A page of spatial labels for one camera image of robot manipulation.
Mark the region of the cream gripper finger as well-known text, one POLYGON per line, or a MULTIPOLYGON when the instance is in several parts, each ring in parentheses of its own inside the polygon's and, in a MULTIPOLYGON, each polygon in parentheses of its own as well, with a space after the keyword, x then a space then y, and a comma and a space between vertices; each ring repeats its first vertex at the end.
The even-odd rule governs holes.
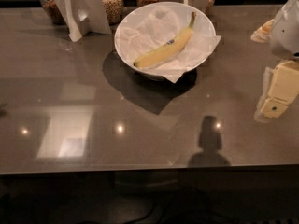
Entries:
POLYGON ((271 27, 274 20, 269 20, 253 32, 250 39, 258 43, 268 43, 270 39, 271 27))
POLYGON ((299 95, 299 62, 283 61, 263 73, 263 94, 254 119, 266 123, 279 118, 299 95))

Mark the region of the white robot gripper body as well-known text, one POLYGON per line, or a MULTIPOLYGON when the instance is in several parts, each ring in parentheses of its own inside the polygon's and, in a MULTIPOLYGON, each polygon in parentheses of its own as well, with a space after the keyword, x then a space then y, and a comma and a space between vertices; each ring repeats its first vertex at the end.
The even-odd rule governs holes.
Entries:
POLYGON ((279 58, 299 60, 299 0, 288 0, 274 18, 270 50, 279 58))

